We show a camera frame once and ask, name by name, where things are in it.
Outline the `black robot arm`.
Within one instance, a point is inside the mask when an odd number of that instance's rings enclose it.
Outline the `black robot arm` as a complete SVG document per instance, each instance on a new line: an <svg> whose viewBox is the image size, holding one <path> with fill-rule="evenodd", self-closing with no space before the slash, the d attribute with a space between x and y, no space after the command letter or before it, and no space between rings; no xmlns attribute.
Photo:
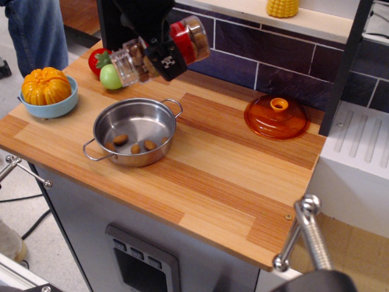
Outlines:
<svg viewBox="0 0 389 292"><path fill-rule="evenodd" d="M187 70L187 64L170 35L167 16L175 6L174 0L115 1L128 26L146 44L145 55L156 71L171 81Z"/></svg>

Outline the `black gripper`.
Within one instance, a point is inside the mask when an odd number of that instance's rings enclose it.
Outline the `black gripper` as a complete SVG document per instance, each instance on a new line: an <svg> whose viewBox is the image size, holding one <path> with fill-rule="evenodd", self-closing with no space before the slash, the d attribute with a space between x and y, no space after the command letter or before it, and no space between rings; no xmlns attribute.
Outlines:
<svg viewBox="0 0 389 292"><path fill-rule="evenodd" d="M167 16L172 7L125 7L121 21L147 45L145 54L156 71L170 82L187 70L187 64L170 36Z"/></svg>

